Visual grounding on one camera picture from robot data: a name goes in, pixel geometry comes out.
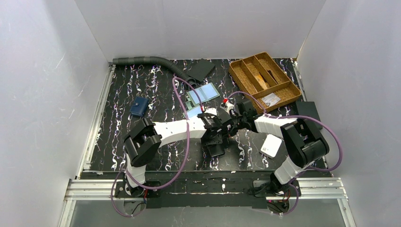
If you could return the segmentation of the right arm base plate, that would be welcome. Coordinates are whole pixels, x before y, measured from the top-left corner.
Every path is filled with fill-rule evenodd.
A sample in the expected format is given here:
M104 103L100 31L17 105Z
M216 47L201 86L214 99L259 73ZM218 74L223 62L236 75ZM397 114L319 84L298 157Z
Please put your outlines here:
M252 186L248 190L248 194L255 197L278 197L278 199L284 200L296 197L296 193L298 193L298 196L301 196L302 193L300 190L299 181L294 180L290 184L295 188L289 186L289 184L286 184L276 189L270 185L269 180L255 180L252 182Z

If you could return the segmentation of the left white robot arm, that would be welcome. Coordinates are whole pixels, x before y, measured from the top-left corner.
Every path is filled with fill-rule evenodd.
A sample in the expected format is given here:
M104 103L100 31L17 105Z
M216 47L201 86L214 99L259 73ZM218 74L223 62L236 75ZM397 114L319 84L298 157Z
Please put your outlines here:
M200 139L203 149L211 157L218 157L225 153L223 139L228 137L233 127L233 120L227 112L216 115L211 110L188 120L139 120L123 140L128 162L125 170L128 187L133 189L145 183L146 165L154 158L159 147L187 138Z

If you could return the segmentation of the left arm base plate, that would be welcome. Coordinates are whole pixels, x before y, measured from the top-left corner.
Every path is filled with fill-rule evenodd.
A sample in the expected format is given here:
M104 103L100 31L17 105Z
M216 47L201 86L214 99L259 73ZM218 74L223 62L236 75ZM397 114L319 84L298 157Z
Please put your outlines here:
M125 180L116 183L114 196L116 198L158 198L160 191L148 190L142 187L131 187Z

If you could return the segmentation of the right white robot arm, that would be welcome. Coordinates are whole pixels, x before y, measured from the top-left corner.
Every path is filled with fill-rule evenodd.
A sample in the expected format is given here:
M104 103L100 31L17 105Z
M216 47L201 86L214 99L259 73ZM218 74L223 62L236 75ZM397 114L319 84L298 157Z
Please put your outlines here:
M288 157L270 175L270 188L281 188L289 184L297 175L306 170L314 161L326 155L330 148L320 133L314 119L280 118L259 114L250 105L239 103L234 107L227 99L220 106L232 118L230 135L241 129L268 135L268 148L272 149L280 141L285 143Z

